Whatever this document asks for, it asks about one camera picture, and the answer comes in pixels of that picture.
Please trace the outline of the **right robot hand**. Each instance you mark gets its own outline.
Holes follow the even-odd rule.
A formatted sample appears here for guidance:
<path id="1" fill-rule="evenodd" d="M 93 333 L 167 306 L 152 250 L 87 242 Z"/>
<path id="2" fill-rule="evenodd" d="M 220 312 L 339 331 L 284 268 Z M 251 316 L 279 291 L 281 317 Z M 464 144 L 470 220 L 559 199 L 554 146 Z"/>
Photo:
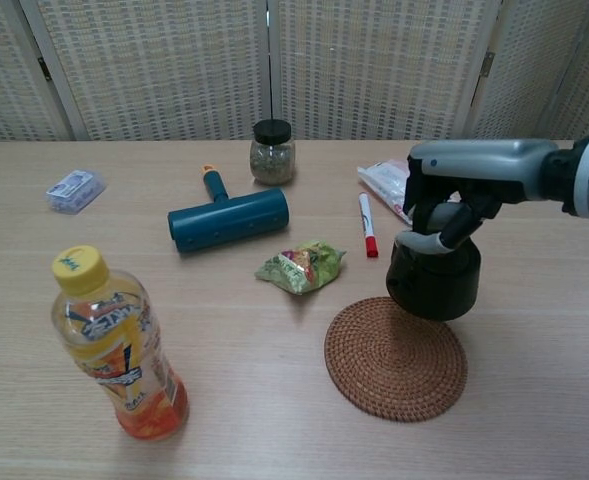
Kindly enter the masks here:
<path id="1" fill-rule="evenodd" d="M 504 204 L 539 201 L 546 156 L 558 145 L 544 139 L 435 140 L 408 154 L 403 211 L 412 229 L 395 246 L 418 254 L 457 250 Z"/>

